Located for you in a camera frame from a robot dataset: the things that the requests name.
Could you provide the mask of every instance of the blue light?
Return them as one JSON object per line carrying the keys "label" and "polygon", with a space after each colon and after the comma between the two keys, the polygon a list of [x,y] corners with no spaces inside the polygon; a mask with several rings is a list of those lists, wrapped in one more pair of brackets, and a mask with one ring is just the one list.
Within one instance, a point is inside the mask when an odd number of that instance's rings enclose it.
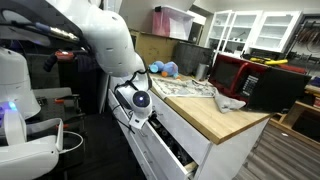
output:
{"label": "blue light", "polygon": [[9,102],[9,107],[11,108],[11,110],[17,111],[17,107],[16,107],[16,105],[14,104],[14,102]]}

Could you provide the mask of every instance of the butcher block countertop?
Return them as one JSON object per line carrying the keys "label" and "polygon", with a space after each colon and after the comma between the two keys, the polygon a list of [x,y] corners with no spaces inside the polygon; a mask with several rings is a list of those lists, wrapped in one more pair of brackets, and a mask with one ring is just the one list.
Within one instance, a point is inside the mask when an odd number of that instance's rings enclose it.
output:
{"label": "butcher block countertop", "polygon": [[272,115],[242,110],[222,114],[214,98],[170,96],[164,102],[214,144],[220,144]]}

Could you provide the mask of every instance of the blue toy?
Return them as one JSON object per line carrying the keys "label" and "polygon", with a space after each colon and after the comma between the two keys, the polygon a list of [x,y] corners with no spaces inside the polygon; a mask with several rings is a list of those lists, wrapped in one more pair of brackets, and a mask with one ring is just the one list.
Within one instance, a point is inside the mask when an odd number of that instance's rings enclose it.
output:
{"label": "blue toy", "polygon": [[149,69],[152,73],[162,72],[164,64],[162,61],[155,61],[151,65],[149,65]]}
{"label": "blue toy", "polygon": [[180,79],[178,66],[172,61],[164,65],[161,75],[163,77],[173,76],[175,79]]}

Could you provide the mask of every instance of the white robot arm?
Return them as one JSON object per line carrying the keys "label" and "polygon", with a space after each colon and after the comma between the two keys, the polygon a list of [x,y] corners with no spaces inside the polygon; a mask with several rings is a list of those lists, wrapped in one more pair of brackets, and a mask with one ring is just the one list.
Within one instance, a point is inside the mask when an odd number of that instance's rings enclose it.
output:
{"label": "white robot arm", "polygon": [[152,101],[146,92],[151,87],[146,66],[135,52],[128,27],[117,13],[103,11],[87,0],[47,0],[75,23],[91,46],[100,67],[110,76],[134,79],[115,89],[122,104],[133,110],[129,122],[141,129],[152,112]]}

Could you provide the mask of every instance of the red microwave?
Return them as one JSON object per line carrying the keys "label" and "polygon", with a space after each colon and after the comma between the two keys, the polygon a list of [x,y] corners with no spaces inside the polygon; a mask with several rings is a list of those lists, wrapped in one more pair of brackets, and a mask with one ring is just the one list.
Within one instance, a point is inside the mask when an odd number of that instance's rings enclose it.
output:
{"label": "red microwave", "polygon": [[249,110],[283,112],[303,95],[310,76],[218,54],[209,82]]}

